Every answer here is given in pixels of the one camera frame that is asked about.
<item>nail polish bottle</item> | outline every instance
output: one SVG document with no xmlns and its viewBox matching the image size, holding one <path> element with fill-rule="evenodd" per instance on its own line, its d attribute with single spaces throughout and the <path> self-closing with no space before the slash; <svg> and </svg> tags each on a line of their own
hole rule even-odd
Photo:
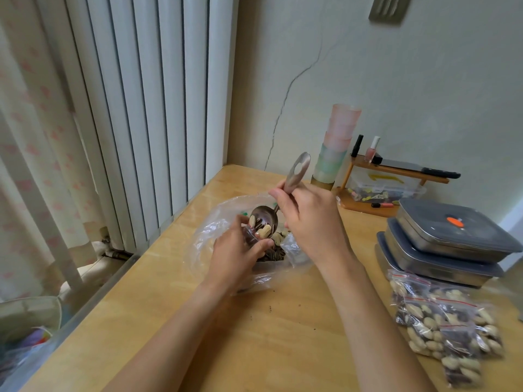
<svg viewBox="0 0 523 392">
<path fill-rule="evenodd" d="M 378 145 L 378 142 L 380 141 L 379 136 L 374 136 L 374 140 L 372 141 L 372 144 L 369 148 L 367 148 L 367 151 L 365 152 L 365 162 L 372 161 L 372 158 L 374 158 L 374 154 L 376 154 L 376 146 Z"/>
</svg>

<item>curtain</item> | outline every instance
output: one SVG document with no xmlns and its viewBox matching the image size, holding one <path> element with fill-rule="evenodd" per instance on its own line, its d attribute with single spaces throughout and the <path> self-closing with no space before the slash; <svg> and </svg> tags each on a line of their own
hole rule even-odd
<svg viewBox="0 0 523 392">
<path fill-rule="evenodd" d="M 0 0 L 0 301 L 82 285 L 105 222 L 34 0 Z"/>
</svg>

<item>radiator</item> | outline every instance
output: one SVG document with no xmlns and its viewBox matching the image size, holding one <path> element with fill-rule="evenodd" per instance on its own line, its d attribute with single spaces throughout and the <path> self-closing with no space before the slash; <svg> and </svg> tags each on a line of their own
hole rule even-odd
<svg viewBox="0 0 523 392">
<path fill-rule="evenodd" d="M 49 0 L 112 244 L 134 252 L 224 165 L 238 0 Z"/>
</svg>

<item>metal spoon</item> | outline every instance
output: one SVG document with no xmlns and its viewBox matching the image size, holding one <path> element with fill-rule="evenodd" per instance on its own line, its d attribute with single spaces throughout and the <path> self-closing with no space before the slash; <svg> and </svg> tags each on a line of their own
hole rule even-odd
<svg viewBox="0 0 523 392">
<path fill-rule="evenodd" d="M 297 185 L 300 184 L 300 181 L 303 179 L 303 175 L 307 171 L 310 163 L 311 155 L 308 152 L 302 153 L 297 158 L 296 162 L 289 171 L 289 174 L 287 175 L 287 179 L 285 180 L 284 191 L 287 194 L 292 193 Z M 254 215 L 254 217 L 256 217 L 256 220 L 260 219 L 262 226 L 265 224 L 269 224 L 271 226 L 271 232 L 268 238 L 271 237 L 278 228 L 278 215 L 276 213 L 279 209 L 280 207 L 278 205 L 276 205 L 274 209 L 262 205 L 254 208 L 251 213 Z"/>
</svg>

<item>small wooden stand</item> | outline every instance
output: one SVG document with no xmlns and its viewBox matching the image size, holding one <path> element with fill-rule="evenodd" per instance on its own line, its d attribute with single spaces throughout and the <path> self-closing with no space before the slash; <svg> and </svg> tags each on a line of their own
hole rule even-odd
<svg viewBox="0 0 523 392">
<path fill-rule="evenodd" d="M 378 172 L 386 172 L 386 173 L 397 174 L 399 176 L 407 176 L 407 177 L 412 177 L 414 179 L 420 179 L 421 180 L 421 182 L 419 183 L 420 185 L 425 185 L 425 183 L 428 181 L 434 181 L 436 183 L 443 183 L 443 184 L 449 183 L 449 179 L 446 177 L 431 176 L 429 174 L 424 174 L 422 172 L 416 172 L 414 170 L 393 168 L 391 166 L 376 165 L 376 164 L 365 162 L 365 160 L 363 159 L 363 155 L 358 155 L 356 158 L 351 159 L 350 164 L 349 164 L 349 169 L 347 170 L 347 174 L 345 175 L 345 179 L 343 180 L 343 184 L 341 187 L 337 187 L 335 189 L 335 192 L 338 195 L 341 205 L 344 209 L 374 214 L 376 216 L 394 217 L 394 216 L 396 216 L 398 207 L 397 206 L 372 207 L 370 205 L 370 203 L 367 203 L 367 202 L 356 202 L 352 198 L 350 193 L 345 189 L 345 185 L 347 185 L 347 181 L 349 181 L 350 172 L 352 172 L 352 169 L 354 166 L 359 166 L 360 168 L 371 169 L 371 170 L 375 170 Z"/>
</svg>

